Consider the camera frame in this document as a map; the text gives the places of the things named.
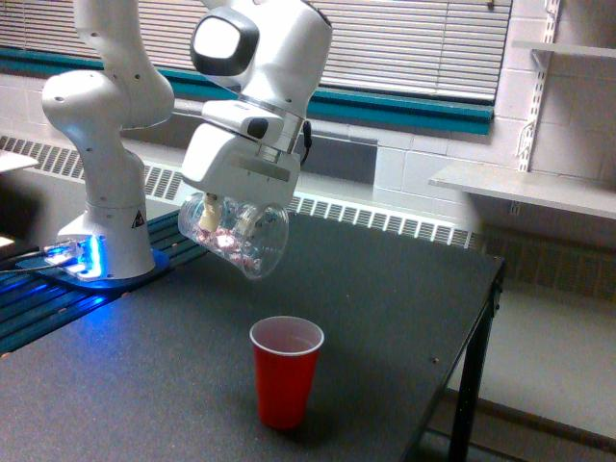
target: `window blind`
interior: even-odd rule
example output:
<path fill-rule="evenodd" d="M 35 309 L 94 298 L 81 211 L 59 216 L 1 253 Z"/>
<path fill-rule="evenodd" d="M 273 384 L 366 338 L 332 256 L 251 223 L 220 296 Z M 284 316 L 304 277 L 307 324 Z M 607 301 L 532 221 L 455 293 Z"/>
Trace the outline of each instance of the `window blind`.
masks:
<path fill-rule="evenodd" d="M 512 0 L 310 0 L 334 26 L 321 84 L 493 101 Z M 141 0 L 154 64 L 193 69 L 198 0 Z M 96 57 L 73 27 L 72 0 L 0 0 L 0 45 Z"/>

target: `red plastic cup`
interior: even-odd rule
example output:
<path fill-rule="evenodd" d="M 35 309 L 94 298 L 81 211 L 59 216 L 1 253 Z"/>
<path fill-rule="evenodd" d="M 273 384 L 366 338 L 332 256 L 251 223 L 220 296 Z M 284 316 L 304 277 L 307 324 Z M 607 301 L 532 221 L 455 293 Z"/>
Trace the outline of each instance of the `red plastic cup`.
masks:
<path fill-rule="evenodd" d="M 316 324 L 301 318 L 278 316 L 252 326 L 250 341 L 263 424 L 278 430 L 301 424 L 324 340 Z"/>

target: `window sill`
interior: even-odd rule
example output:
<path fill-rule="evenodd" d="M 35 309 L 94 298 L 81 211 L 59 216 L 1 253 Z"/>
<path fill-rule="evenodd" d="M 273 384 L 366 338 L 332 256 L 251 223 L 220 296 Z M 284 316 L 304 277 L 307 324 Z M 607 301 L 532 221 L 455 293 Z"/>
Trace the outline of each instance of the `window sill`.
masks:
<path fill-rule="evenodd" d="M 54 75 L 73 69 L 102 69 L 100 61 L 54 53 L 0 47 L 0 72 Z M 230 99 L 236 95 L 217 87 L 197 72 L 161 68 L 178 96 Z M 433 101 L 404 96 L 351 90 L 319 89 L 308 106 L 310 117 L 350 120 L 393 127 L 423 127 L 434 130 L 487 135 L 494 116 L 492 106 Z"/>

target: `blue led light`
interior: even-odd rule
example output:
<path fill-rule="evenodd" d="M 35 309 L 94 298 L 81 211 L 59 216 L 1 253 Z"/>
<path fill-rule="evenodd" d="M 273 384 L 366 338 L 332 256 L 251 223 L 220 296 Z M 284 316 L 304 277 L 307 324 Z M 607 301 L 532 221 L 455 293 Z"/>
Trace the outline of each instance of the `blue led light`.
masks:
<path fill-rule="evenodd" d="M 84 265 L 84 272 L 89 277 L 99 277 L 103 273 L 104 262 L 101 244 L 96 236 L 90 236 L 85 242 L 80 244 L 83 253 L 79 257 L 78 262 Z"/>

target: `white shelf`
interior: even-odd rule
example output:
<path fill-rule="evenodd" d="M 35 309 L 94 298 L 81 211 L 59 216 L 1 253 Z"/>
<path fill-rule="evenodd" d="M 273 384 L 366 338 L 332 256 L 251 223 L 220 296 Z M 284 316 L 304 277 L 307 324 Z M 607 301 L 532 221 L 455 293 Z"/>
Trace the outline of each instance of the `white shelf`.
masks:
<path fill-rule="evenodd" d="M 15 154 L 0 149 L 0 173 L 19 170 L 21 168 L 34 167 L 38 162 L 28 156 Z"/>
<path fill-rule="evenodd" d="M 605 183 L 455 163 L 430 178 L 430 185 L 616 219 L 616 186 Z"/>
<path fill-rule="evenodd" d="M 616 60 L 616 49 L 595 46 L 566 45 L 564 43 L 542 43 L 540 41 L 513 40 L 514 48 L 525 48 L 533 52 L 542 51 L 560 55 L 588 56 Z"/>

